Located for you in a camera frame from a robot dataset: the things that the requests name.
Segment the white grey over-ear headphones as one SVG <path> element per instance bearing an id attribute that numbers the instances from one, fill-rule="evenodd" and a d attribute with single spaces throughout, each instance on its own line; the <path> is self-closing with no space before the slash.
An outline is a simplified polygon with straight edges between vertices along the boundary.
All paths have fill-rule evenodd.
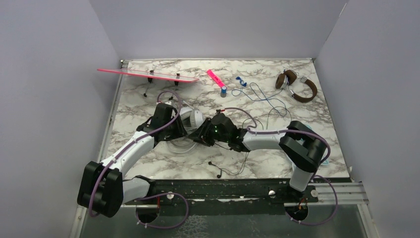
<path id="1" fill-rule="evenodd" d="M 182 103 L 186 106 L 181 108 L 179 117 L 181 118 L 184 129 L 189 135 L 204 123 L 205 117 L 199 109 L 193 107 L 187 101 L 183 100 Z M 189 145 L 178 145 L 172 141 L 166 143 L 168 151 L 178 155 L 192 152 L 197 145 L 194 141 L 191 141 Z"/>

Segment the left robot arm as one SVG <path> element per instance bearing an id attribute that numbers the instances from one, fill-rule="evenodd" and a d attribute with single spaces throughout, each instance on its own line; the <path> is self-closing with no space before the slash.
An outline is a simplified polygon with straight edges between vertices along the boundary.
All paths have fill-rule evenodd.
<path id="1" fill-rule="evenodd" d="M 150 179 L 135 177 L 124 180 L 124 177 L 161 141 L 186 136 L 180 111 L 181 107 L 158 103 L 154 115 L 138 126 L 132 138 L 117 152 L 102 162 L 90 161 L 83 171 L 77 204 L 87 208 L 92 217 L 104 215 L 111 218 L 122 204 L 136 198 L 151 203 L 156 191 L 151 187 Z"/>

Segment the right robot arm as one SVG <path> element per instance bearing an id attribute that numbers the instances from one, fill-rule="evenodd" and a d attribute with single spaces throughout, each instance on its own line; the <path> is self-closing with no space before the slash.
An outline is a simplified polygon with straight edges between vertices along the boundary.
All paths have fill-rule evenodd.
<path id="1" fill-rule="evenodd" d="M 297 120 L 281 130 L 253 130 L 252 127 L 237 127 L 220 113 L 207 118 L 188 137 L 208 147 L 223 142 L 236 152 L 282 150 L 296 166 L 286 187 L 286 196 L 293 202 L 305 196 L 307 185 L 330 154 L 326 140 Z"/>

